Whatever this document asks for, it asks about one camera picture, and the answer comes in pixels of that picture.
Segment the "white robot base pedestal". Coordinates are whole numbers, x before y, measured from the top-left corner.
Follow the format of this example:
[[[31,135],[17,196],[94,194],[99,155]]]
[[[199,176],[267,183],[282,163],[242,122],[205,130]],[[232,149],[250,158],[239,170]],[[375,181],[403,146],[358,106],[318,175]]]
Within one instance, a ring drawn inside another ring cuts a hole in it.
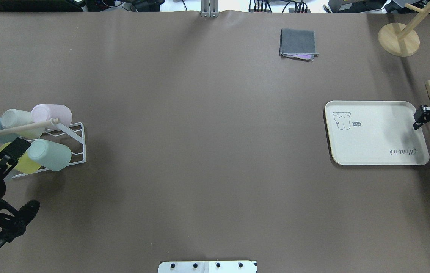
[[[257,262],[249,260],[165,261],[158,273],[257,273]]]

